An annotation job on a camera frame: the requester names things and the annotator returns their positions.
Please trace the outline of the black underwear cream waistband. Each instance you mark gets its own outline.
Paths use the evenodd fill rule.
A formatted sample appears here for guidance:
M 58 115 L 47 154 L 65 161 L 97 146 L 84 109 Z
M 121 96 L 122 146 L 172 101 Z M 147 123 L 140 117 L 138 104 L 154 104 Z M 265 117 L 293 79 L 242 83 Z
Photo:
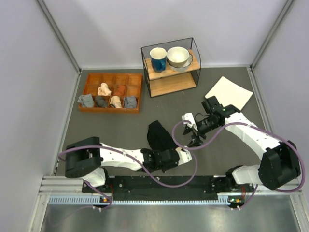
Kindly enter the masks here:
M 166 151 L 176 149 L 178 146 L 174 143 L 170 133 L 156 120 L 149 124 L 147 131 L 147 141 L 152 150 Z

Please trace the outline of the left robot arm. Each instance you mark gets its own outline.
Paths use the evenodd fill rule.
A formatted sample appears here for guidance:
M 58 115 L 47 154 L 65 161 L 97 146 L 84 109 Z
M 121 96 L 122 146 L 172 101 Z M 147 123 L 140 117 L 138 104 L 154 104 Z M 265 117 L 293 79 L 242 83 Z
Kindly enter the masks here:
M 109 187 L 108 167 L 121 167 L 133 171 L 142 171 L 144 166 L 149 172 L 162 170 L 165 172 L 182 164 L 181 149 L 172 148 L 165 151 L 147 148 L 125 150 L 112 148 L 86 148 L 65 154 L 65 177 L 84 178 L 98 191 L 106 191 Z

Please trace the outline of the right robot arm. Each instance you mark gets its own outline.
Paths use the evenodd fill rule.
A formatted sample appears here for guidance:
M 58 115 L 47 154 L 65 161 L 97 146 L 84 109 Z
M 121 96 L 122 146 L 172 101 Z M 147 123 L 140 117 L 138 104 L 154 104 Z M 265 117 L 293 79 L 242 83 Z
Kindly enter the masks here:
M 260 159 L 260 164 L 237 166 L 226 172 L 225 185 L 237 191 L 243 184 L 264 185 L 269 190 L 278 190 L 286 183 L 298 178 L 301 166 L 296 146 L 257 128 L 234 105 L 223 106 L 215 96 L 202 103 L 206 116 L 197 121 L 192 113 L 182 115 L 184 134 L 192 133 L 188 147 L 199 147 L 206 133 L 223 128 L 237 136 Z

